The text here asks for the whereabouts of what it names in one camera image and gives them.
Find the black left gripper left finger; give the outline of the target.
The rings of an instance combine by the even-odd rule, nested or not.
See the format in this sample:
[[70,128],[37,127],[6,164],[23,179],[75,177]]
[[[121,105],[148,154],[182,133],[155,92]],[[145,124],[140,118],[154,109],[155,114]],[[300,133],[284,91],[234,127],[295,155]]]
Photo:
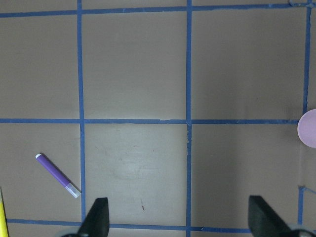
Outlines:
[[107,237],[110,229],[108,198],[97,198],[77,232],[78,237]]

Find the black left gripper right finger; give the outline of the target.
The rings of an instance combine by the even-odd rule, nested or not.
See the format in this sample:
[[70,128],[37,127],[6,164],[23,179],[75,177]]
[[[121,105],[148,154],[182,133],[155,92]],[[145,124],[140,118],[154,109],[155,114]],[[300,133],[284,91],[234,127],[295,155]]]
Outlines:
[[261,196],[249,196],[248,227],[254,237],[299,237]]

